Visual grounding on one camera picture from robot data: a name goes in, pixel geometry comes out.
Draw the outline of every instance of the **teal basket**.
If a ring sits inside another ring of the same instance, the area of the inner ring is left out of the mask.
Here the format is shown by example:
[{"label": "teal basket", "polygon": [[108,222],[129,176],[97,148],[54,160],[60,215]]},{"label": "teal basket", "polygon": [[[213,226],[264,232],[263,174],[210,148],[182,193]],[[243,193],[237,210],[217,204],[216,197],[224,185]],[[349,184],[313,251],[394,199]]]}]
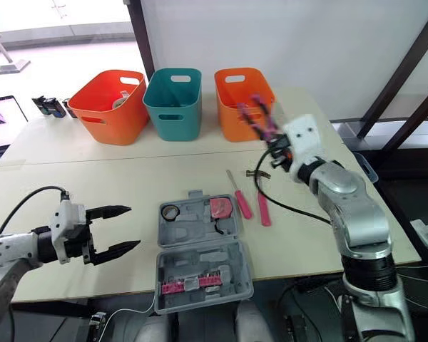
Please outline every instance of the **teal basket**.
[{"label": "teal basket", "polygon": [[201,126],[201,72],[189,68],[156,71],[143,102],[162,139],[196,139]]}]

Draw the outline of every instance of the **gray plastic case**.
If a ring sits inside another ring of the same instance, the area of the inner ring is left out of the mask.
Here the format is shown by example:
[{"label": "gray plastic case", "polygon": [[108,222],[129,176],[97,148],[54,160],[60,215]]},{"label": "gray plastic case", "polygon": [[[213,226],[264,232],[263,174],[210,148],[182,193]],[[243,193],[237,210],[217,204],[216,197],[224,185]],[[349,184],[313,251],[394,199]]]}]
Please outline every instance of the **gray plastic case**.
[{"label": "gray plastic case", "polygon": [[[219,234],[210,219],[209,199],[227,197],[233,205],[231,216],[218,221]],[[180,210],[176,221],[165,221],[162,207],[173,204]],[[170,314],[204,306],[240,301],[254,293],[245,250],[238,239],[238,206],[230,195],[203,196],[201,190],[189,192],[189,199],[163,203],[158,209],[158,245],[166,249],[157,256],[154,309]],[[222,285],[198,287],[198,275],[217,271]],[[162,295],[162,285],[185,279],[193,289]]]}]

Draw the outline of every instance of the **laptop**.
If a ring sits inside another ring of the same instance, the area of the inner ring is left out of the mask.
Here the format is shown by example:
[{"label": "laptop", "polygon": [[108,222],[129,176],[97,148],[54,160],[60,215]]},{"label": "laptop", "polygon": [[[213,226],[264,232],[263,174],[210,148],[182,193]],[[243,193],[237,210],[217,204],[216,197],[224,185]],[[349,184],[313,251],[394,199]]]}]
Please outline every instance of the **laptop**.
[{"label": "laptop", "polygon": [[27,124],[27,117],[14,96],[0,98],[0,157]]}]

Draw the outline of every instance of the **table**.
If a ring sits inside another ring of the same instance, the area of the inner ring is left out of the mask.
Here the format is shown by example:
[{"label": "table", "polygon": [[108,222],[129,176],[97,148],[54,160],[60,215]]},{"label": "table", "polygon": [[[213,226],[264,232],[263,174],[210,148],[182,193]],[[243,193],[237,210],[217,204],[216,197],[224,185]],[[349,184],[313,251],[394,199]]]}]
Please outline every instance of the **table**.
[{"label": "table", "polygon": [[[304,90],[276,89],[275,95],[288,118],[314,114],[328,156],[362,174],[355,157]],[[28,192],[42,185],[57,184],[71,192],[74,202],[83,203],[86,208],[107,204],[133,208],[120,217],[93,223],[91,230],[97,250],[125,240],[140,239],[141,243],[120,259],[99,266],[85,266],[80,259],[72,259],[63,266],[55,262],[44,265],[24,276],[14,301],[153,290],[156,255],[160,251],[156,243],[158,205],[186,198],[189,190],[203,189],[210,195],[232,193],[225,173],[227,168],[232,170],[254,211],[253,219],[243,220],[240,230],[254,279],[323,274],[342,269],[335,239],[327,224],[270,205],[272,226],[261,226],[256,191],[251,179],[245,177],[245,170],[254,168],[263,153],[263,145],[261,142],[226,142],[214,123],[215,107],[204,105],[202,133],[196,141],[185,143],[163,142],[153,136],[148,127],[148,132],[135,144],[116,147],[94,142],[81,133],[81,127],[77,127],[80,123],[69,121],[70,118],[42,118],[29,124],[0,162],[0,224]],[[63,135],[63,132],[74,133]],[[263,169],[272,174],[271,180],[263,182],[267,193],[288,205],[327,217],[306,185],[291,182],[287,174],[265,164]],[[367,191],[389,219],[395,261],[418,261],[411,242],[370,182]],[[6,231],[27,232],[47,224],[57,204],[57,193],[41,193],[21,208]]]}]

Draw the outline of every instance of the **pink handle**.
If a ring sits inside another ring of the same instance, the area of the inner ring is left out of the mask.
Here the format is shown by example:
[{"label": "pink handle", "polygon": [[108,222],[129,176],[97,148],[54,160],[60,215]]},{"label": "pink handle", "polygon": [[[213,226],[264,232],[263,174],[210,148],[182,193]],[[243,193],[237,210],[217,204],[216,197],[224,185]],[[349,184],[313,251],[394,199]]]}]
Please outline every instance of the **pink handle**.
[{"label": "pink handle", "polygon": [[250,210],[248,201],[244,198],[243,193],[241,190],[235,191],[236,199],[238,200],[238,204],[240,205],[241,212],[243,213],[243,216],[245,219],[252,218],[252,211]]},{"label": "pink handle", "polygon": [[262,226],[269,227],[271,225],[270,213],[268,212],[268,204],[266,197],[262,194],[257,194],[258,207],[260,208],[260,216],[262,218]]}]

